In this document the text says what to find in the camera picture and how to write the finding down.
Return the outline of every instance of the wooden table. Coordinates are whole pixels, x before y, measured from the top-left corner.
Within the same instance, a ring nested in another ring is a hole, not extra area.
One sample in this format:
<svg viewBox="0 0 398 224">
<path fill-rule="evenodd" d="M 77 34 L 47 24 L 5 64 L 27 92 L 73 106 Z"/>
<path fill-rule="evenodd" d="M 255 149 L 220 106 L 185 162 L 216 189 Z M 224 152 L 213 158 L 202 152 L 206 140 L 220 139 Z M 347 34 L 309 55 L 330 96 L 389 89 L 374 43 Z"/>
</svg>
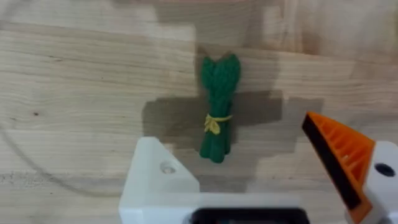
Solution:
<svg viewBox="0 0 398 224">
<path fill-rule="evenodd" d="M 201 159 L 204 54 L 243 77 L 234 144 Z M 398 133 L 398 69 L 338 58 L 26 23 L 0 30 L 0 223 L 119 223 L 137 140 L 157 136 L 210 192 L 285 192 L 313 223 L 344 206 L 300 129 L 317 111 L 371 138 Z"/>
</svg>

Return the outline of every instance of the black rubber pad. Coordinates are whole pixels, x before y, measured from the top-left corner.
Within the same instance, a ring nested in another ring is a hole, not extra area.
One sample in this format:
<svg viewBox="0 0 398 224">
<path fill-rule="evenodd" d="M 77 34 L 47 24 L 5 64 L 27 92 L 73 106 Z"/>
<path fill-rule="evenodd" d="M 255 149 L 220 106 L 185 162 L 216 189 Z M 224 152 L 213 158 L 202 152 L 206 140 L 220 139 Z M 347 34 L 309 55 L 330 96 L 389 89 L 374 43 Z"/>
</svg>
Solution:
<svg viewBox="0 0 398 224">
<path fill-rule="evenodd" d="M 335 183 L 335 186 L 346 206 L 350 210 L 357 207 L 361 203 L 361 199 L 349 182 L 347 175 L 340 166 L 337 158 L 331 152 L 328 143 L 325 141 L 317 126 L 308 115 L 305 117 L 303 130 L 314 146 L 319 158 L 322 160 L 323 165 L 328 171 L 332 181 Z"/>
</svg>

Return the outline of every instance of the white plastic part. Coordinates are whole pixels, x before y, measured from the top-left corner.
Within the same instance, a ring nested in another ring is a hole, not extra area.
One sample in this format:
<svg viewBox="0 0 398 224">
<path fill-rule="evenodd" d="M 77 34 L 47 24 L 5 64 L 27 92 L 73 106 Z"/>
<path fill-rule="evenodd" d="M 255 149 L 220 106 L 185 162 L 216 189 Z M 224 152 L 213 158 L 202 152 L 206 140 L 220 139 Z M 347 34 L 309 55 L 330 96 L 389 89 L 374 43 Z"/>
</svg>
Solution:
<svg viewBox="0 0 398 224">
<path fill-rule="evenodd" d="M 288 194 L 200 193 L 196 178 L 156 138 L 141 138 L 119 204 L 123 224 L 188 223 L 198 208 L 298 207 Z"/>
<path fill-rule="evenodd" d="M 376 170 L 377 164 L 388 165 L 398 172 L 398 147 L 388 141 L 376 142 L 363 187 L 373 207 L 361 224 L 398 224 L 398 173 L 392 177 L 383 175 Z M 353 223 L 347 214 L 346 219 Z"/>
</svg>

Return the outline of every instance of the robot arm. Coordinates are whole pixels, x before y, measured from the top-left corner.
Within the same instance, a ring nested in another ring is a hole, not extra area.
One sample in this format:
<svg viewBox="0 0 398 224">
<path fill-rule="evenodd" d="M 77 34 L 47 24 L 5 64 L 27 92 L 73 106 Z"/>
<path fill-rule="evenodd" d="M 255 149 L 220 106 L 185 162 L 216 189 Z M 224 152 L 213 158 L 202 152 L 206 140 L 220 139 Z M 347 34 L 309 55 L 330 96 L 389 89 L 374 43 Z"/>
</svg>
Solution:
<svg viewBox="0 0 398 224">
<path fill-rule="evenodd" d="M 303 130 L 347 207 L 350 223 L 398 224 L 398 147 L 307 113 Z M 307 224 L 288 194 L 201 193 L 196 178 L 156 138 L 141 138 L 119 204 L 123 224 Z"/>
</svg>

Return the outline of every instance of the orange plastic part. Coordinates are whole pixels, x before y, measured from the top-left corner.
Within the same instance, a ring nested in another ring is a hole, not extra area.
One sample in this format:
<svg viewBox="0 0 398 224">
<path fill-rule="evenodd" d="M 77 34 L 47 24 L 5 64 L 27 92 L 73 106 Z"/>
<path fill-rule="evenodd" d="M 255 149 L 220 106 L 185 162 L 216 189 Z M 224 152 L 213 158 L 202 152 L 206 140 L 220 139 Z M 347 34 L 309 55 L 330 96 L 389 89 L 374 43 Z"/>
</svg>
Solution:
<svg viewBox="0 0 398 224">
<path fill-rule="evenodd" d="M 308 112 L 307 116 L 314 122 L 361 199 L 358 206 L 348 210 L 353 221 L 359 223 L 372 209 L 370 201 L 363 192 L 363 185 L 375 142 L 325 116 L 314 112 Z"/>
</svg>

